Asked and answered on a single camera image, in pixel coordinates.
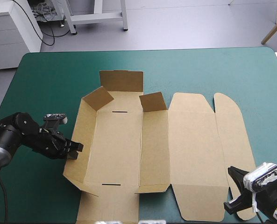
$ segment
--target cable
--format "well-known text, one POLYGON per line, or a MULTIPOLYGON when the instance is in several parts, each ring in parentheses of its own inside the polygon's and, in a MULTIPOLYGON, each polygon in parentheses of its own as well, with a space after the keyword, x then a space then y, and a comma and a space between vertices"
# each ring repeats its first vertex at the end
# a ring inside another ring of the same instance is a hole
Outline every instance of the cable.
POLYGON ((52 36, 52 35, 49 35, 47 33, 44 33, 43 31, 41 31, 43 34, 47 35, 47 36, 51 36, 51 37, 62 37, 62 36, 66 36, 68 33, 69 33, 70 30, 68 30, 65 34, 62 34, 62 35, 56 35, 56 36, 52 36))
POLYGON ((55 37, 53 37, 53 43, 52 43, 52 44, 48 44, 48 43, 46 43, 45 41, 43 41, 43 39, 42 39, 42 38, 39 36, 39 34, 37 33, 36 28, 34 27, 34 25, 33 25, 32 21, 31 21, 30 17, 29 17, 28 14, 25 12, 24 8, 23 8, 18 2, 16 2, 15 0, 12 0, 12 1, 13 1, 14 3, 16 3, 16 4, 22 9, 22 11, 25 13, 25 15, 27 16, 27 18, 28 18, 28 20, 29 20, 29 22, 30 22, 32 28, 34 29, 36 35, 38 36, 38 38, 39 38, 44 44, 46 44, 46 45, 48 45, 48 46, 53 46, 54 43, 55 43, 55 37))
POLYGON ((264 221, 262 220, 262 218, 261 218, 261 216, 260 216, 259 212, 256 212, 256 215, 258 216, 258 218, 259 218, 259 220, 260 220, 261 224, 264 224, 264 221))
POLYGON ((36 10, 38 11, 38 13, 43 15, 46 21, 51 21, 56 15, 56 12, 54 12, 54 7, 50 7, 46 3, 37 4, 36 10))
POLYGON ((2 191, 3 191, 3 197, 4 197, 4 206, 5 206, 5 214, 4 214, 4 223, 7 223, 7 190, 1 180, 1 177, 0 177, 0 186, 2 188, 2 191))
MULTIPOLYGON (((39 13, 39 12, 36 12, 36 11, 32 11, 33 13, 37 13, 37 17, 38 16, 43 16, 43 14, 39 13)), ((62 35, 50 35, 50 34, 47 34, 43 31, 41 31, 43 34, 47 35, 47 36, 51 36, 51 37, 62 37, 62 36, 66 36, 68 33, 69 33, 70 30, 68 30, 65 34, 62 34, 62 35)))

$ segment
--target black robotic arm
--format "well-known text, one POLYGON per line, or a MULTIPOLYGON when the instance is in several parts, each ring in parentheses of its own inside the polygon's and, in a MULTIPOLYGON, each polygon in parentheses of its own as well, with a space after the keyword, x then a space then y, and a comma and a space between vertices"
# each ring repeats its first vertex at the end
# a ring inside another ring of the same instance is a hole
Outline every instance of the black robotic arm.
POLYGON ((28 113, 15 113, 0 120, 0 169, 12 160, 21 145, 51 159, 77 159, 83 145, 66 139, 57 128, 67 123, 65 114, 47 114, 39 126, 28 113))
POLYGON ((229 167, 228 173, 241 195, 224 203, 225 210, 232 215, 253 207, 269 218, 266 224, 277 224, 277 165, 264 163, 252 172, 229 167))

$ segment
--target cardboard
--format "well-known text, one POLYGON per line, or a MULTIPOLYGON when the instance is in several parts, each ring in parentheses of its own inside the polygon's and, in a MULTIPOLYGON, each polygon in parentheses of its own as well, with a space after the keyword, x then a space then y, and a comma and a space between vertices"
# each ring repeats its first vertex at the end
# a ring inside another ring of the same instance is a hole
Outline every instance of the cardboard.
POLYGON ((172 184, 183 219, 222 221, 228 184, 213 110, 200 94, 175 93, 168 111, 150 111, 147 106, 156 105, 150 98, 164 102, 155 95, 140 96, 145 113, 139 193, 172 184))
POLYGON ((214 113, 204 96, 175 93, 167 110, 162 93, 143 95, 142 72, 101 71, 100 80, 102 87, 79 107, 72 139, 84 144, 83 151, 64 169, 83 191, 77 223, 137 223, 138 193, 170 185, 185 220, 221 221, 225 168, 243 168, 253 158, 235 103, 216 94, 214 113), (231 150, 251 158, 233 161, 231 150))
POLYGON ((102 87, 81 100, 72 139, 84 148, 64 176, 83 191, 78 223, 137 223, 142 72, 101 71, 100 79, 102 87))
MULTIPOLYGON (((217 128, 222 142, 226 170, 228 167, 234 166, 246 171, 253 171, 256 168, 256 163, 238 105, 222 93, 214 95, 214 102, 217 128)), ((233 198, 238 197, 240 192, 228 173, 227 181, 233 198)), ((243 220, 249 220, 256 214, 253 213, 252 208, 249 208, 238 212, 238 216, 243 220)))

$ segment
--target black cable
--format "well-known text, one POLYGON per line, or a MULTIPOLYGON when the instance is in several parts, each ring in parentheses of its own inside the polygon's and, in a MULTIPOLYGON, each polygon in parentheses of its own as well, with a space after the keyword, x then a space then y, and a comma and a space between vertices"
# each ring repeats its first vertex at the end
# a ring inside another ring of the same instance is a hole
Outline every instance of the black cable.
POLYGON ((25 13, 25 15, 27 16, 27 18, 28 18, 28 20, 29 20, 29 22, 30 22, 32 28, 34 29, 36 35, 38 36, 38 38, 39 38, 44 44, 46 44, 46 45, 48 45, 48 46, 53 46, 54 43, 55 43, 55 37, 53 37, 53 43, 52 43, 52 44, 48 44, 48 43, 46 43, 45 41, 43 41, 43 39, 42 39, 42 38, 39 36, 39 34, 37 33, 36 28, 35 28, 34 25, 32 24, 32 21, 31 21, 30 17, 28 16, 28 14, 25 12, 24 8, 23 8, 18 2, 16 2, 15 0, 12 0, 12 1, 13 1, 14 3, 16 3, 16 4, 22 9, 22 11, 25 13))
MULTIPOLYGON (((41 14, 41 13, 39 13, 39 12, 36 12, 36 11, 32 11, 33 13, 37 13, 37 15, 36 15, 36 17, 38 17, 38 16, 40 16, 41 18, 44 18, 43 16, 43 14, 41 14)), ((69 33, 69 31, 70 30, 68 30, 65 34, 62 34, 62 35, 50 35, 50 34, 47 34, 47 33, 45 33, 45 32, 43 32, 43 31, 41 31, 43 34, 45 34, 45 35, 47 35, 47 36, 51 36, 51 37, 62 37, 62 36, 66 36, 68 33, 69 33)))
POLYGON ((1 177, 0 177, 0 186, 2 188, 2 191, 3 191, 3 197, 4 197, 4 206, 5 206, 5 214, 4 214, 4 223, 7 223, 7 190, 1 180, 1 177))
POLYGON ((52 36, 52 35, 49 35, 47 33, 44 33, 43 31, 41 31, 43 34, 47 35, 47 36, 51 36, 51 37, 62 37, 62 36, 66 36, 68 33, 69 33, 70 30, 68 30, 65 34, 62 34, 62 35, 56 35, 56 36, 52 36))
POLYGON ((259 220, 260 220, 261 224, 264 224, 264 221, 262 220, 262 218, 261 218, 261 216, 260 216, 259 212, 256 212, 256 215, 258 216, 258 218, 259 218, 259 220))

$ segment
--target box flap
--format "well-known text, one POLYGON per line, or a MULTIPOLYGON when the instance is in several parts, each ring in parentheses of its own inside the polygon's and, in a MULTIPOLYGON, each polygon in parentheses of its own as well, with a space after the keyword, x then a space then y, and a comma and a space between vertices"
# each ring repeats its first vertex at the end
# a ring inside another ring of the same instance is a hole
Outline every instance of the box flap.
POLYGON ((221 221, 228 184, 213 110, 200 94, 175 93, 168 124, 170 179, 182 217, 221 221), (207 200, 201 200, 201 189, 206 189, 207 200), (199 209, 208 207, 210 214, 201 218, 199 209))
POLYGON ((82 98, 88 103, 95 111, 102 108, 104 105, 111 102, 114 98, 101 86, 82 98))
POLYGON ((100 81, 108 91, 143 92, 142 71, 100 71, 100 81))
POLYGON ((181 216, 185 220, 221 222, 228 186, 172 185, 181 216))
POLYGON ((79 221, 136 222, 139 217, 139 195, 136 187, 92 186, 99 197, 82 193, 78 211, 79 221))
POLYGON ((144 109, 138 193, 164 192, 170 185, 168 111, 162 93, 140 96, 144 109))
POLYGON ((119 92, 110 91, 110 95, 114 100, 102 107, 99 112, 140 112, 142 113, 142 105, 139 96, 143 92, 119 92))
POLYGON ((72 140, 75 142, 81 142, 84 147, 82 152, 78 153, 78 158, 76 160, 67 160, 64 167, 64 176, 70 182, 74 183, 79 189, 83 189, 82 184, 84 183, 86 175, 96 117, 97 112, 82 99, 79 106, 72 140))
POLYGON ((167 188, 170 184, 154 184, 154 185, 143 185, 140 186, 137 193, 144 194, 144 193, 161 193, 166 192, 167 188))
POLYGON ((98 192, 94 190, 91 186, 84 185, 82 182, 76 181, 72 178, 67 177, 64 175, 72 184, 74 184, 79 190, 85 191, 86 193, 98 197, 98 192))
POLYGON ((169 111, 206 112, 214 114, 206 98, 197 93, 176 92, 170 103, 169 111))
MULTIPOLYGON (((222 93, 214 95, 216 121, 219 136, 221 139, 225 169, 235 166, 239 169, 252 171, 256 168, 255 160, 250 147, 246 127, 242 113, 238 105, 228 96, 222 93)), ((227 173, 228 184, 231 188, 233 198, 240 195, 240 192, 227 173)), ((255 216, 252 209, 238 212, 243 220, 249 220, 255 216)))
POLYGON ((161 92, 155 92, 139 96, 142 103, 143 112, 167 110, 163 95, 161 92))

